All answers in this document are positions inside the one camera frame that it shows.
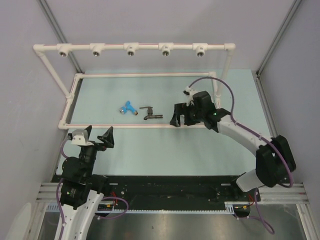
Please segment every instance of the tap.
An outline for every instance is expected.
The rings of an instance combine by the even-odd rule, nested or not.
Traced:
[[[148,120],[148,119],[163,119],[164,116],[163,115],[153,115],[153,110],[152,110],[152,106],[142,106],[140,107],[140,109],[148,109],[147,111],[147,116],[145,116],[143,119],[144,120]]]

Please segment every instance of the gray wall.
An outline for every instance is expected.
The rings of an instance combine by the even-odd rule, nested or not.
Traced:
[[[296,160],[315,216],[320,214],[320,1],[303,1],[262,73],[262,85],[280,134]]]
[[[235,43],[232,69],[256,70],[293,0],[47,0],[70,43]],[[222,51],[75,52],[84,70],[222,68]]]
[[[0,239],[40,183],[50,180],[63,132],[57,125],[65,97],[33,52],[36,43],[57,44],[35,0],[3,1],[0,8]],[[67,87],[73,69],[58,54],[52,61]]]

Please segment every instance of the blue pipe fitting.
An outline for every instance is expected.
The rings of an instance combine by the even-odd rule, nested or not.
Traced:
[[[134,109],[130,101],[127,101],[124,106],[119,109],[121,114],[126,114],[128,111],[131,111],[134,115],[138,115],[138,111]]]

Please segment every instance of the reflective metal surface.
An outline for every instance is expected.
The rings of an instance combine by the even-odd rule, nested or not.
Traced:
[[[259,221],[236,220],[222,214],[125,214],[114,220],[94,220],[87,240],[305,240],[295,205],[261,205],[274,228],[270,235]],[[257,216],[255,207],[252,216]],[[47,212],[39,240],[53,240],[59,214]]]

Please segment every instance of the wall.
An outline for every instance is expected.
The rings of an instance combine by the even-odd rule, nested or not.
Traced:
[[[65,98],[32,46],[57,44],[37,2],[3,1],[0,8],[0,239],[21,207],[50,180],[63,132],[57,125]],[[73,69],[57,57],[67,87]]]
[[[320,206],[320,1],[303,1],[262,73],[262,85],[280,134],[287,136],[315,216]]]
[[[70,43],[235,43],[232,69],[256,70],[293,0],[48,0]],[[128,57],[75,53],[84,70],[129,68],[219,69],[225,54],[138,51]]]

